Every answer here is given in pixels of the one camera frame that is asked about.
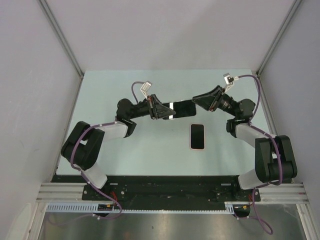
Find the black phone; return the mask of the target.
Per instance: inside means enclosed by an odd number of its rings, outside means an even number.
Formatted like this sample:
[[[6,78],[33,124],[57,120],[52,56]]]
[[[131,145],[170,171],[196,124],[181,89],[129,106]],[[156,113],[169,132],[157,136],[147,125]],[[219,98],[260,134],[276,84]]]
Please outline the black phone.
[[[164,120],[193,117],[197,114],[196,105],[194,102],[192,102],[192,100],[168,102],[164,103],[163,105],[175,111],[174,115],[164,117]]]

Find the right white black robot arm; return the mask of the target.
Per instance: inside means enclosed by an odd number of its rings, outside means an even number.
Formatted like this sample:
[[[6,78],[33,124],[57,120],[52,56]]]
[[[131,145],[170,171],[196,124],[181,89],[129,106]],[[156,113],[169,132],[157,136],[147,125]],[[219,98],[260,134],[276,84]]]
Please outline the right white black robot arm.
[[[272,135],[251,122],[256,104],[248,99],[235,101],[221,86],[194,96],[192,102],[208,112],[220,109],[233,116],[227,120],[226,131],[254,148],[254,168],[238,176],[230,188],[231,196],[242,201],[249,190],[267,185],[280,185],[298,175],[291,140],[286,135]]]

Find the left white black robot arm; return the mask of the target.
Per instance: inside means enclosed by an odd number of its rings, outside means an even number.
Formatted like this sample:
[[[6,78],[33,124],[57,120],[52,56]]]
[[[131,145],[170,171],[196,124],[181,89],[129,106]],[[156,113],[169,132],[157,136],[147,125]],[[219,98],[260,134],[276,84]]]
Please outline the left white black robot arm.
[[[123,98],[117,103],[113,122],[90,125],[79,121],[63,144],[60,154],[94,187],[93,194],[105,200],[110,196],[111,188],[106,184],[107,175],[97,162],[102,143],[131,136],[137,125],[132,119],[150,116],[158,120],[175,114],[172,107],[165,106],[154,94],[136,104]]]

